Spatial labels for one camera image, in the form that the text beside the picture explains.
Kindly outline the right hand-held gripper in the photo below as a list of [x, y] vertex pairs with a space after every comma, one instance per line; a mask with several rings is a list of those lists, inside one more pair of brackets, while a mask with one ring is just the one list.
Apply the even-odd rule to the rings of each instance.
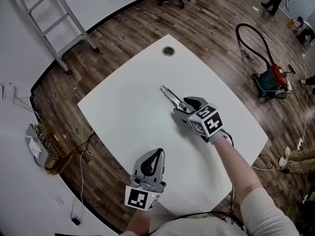
[[210, 104], [207, 105], [204, 98], [188, 96], [184, 97], [184, 102], [186, 111], [174, 108], [173, 113], [183, 124], [191, 125], [195, 134], [210, 138], [222, 128], [223, 123], [218, 110]]

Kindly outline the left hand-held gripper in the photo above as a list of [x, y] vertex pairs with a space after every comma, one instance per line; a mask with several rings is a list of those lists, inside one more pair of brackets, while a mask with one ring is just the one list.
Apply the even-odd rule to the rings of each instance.
[[151, 210], [162, 195], [166, 182], [163, 180], [165, 152], [162, 148], [151, 150], [139, 157], [126, 186], [125, 205], [138, 210]]

